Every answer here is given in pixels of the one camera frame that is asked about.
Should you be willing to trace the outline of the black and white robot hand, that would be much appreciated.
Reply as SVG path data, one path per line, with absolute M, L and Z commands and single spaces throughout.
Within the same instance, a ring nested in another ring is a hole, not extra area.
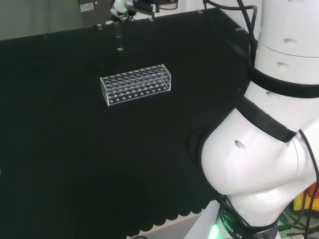
M 112 22 L 130 21 L 136 15 L 132 0 L 111 0 L 110 7 Z

